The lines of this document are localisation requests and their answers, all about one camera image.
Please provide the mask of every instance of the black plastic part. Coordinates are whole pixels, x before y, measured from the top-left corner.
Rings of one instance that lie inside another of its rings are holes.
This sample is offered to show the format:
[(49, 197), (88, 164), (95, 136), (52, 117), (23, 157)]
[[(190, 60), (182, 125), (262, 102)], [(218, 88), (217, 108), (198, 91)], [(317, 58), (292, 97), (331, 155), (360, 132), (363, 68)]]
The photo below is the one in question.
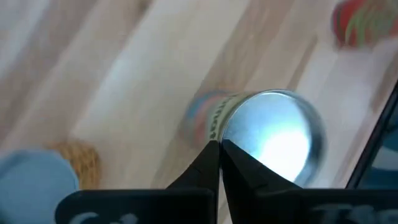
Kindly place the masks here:
[(199, 156), (191, 163), (168, 189), (199, 187), (218, 192), (220, 182), (220, 145), (210, 141)]
[[(261, 200), (263, 218), (269, 223), (377, 224), (398, 220), (396, 190), (303, 189), (263, 195)], [(272, 213), (277, 220), (270, 219)]]
[(398, 83), (396, 83), (386, 106), (384, 107), (370, 136), (361, 157), (347, 183), (347, 189), (357, 189), (362, 177), (371, 168), (374, 158), (382, 145), (384, 133), (387, 131), (389, 120), (398, 105)]
[(261, 207), (264, 194), (290, 189), (300, 189), (285, 180), (231, 141), (222, 142), (221, 169), (233, 223), (264, 223), (279, 220), (277, 213), (265, 215)]
[(208, 189), (86, 190), (69, 195), (55, 212), (58, 224), (215, 223)]

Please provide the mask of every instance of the wicker basket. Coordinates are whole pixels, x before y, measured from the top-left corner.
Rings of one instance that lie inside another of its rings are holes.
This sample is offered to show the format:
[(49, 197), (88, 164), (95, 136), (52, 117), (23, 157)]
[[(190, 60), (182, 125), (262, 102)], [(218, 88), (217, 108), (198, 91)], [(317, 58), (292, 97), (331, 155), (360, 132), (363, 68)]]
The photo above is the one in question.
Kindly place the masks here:
[(80, 189), (97, 189), (101, 180), (101, 161), (95, 148), (84, 141), (73, 140), (50, 144), (49, 149), (58, 151), (69, 161), (79, 178)]

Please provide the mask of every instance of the blurry toy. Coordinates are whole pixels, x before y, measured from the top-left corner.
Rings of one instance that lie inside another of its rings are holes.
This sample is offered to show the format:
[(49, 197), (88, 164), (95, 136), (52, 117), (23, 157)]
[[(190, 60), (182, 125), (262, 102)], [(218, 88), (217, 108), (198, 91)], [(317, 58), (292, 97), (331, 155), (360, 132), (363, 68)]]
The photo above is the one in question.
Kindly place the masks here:
[(25, 148), (0, 157), (0, 223), (54, 223), (57, 205), (77, 190), (74, 170), (56, 151)]
[(373, 47), (398, 35), (398, 1), (341, 2), (333, 11), (332, 29), (339, 47)]
[(68, 160), (79, 179), (80, 189), (97, 189), (101, 180), (101, 163), (95, 148), (83, 141), (63, 141), (50, 144), (49, 149), (58, 151)]

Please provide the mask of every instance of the shiny metal lid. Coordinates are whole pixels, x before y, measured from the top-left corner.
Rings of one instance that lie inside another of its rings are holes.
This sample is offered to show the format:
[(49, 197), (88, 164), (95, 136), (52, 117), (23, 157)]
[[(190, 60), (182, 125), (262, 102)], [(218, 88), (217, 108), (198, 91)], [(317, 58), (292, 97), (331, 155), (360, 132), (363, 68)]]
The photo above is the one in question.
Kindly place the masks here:
[(308, 102), (291, 91), (269, 90), (236, 109), (222, 139), (304, 187), (318, 169), (325, 135), (318, 113)]

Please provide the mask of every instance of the can lid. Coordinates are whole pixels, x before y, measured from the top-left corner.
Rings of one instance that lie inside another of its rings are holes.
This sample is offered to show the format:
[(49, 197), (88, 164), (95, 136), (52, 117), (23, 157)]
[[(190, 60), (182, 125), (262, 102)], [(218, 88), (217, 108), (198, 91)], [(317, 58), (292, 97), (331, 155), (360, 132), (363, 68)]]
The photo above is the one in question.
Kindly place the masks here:
[(0, 214), (6, 223), (53, 223), (58, 203), (78, 179), (55, 151), (18, 150), (0, 158)]
[(325, 135), (308, 102), (291, 91), (269, 90), (250, 97), (232, 113), (222, 139), (304, 187), (318, 169)]

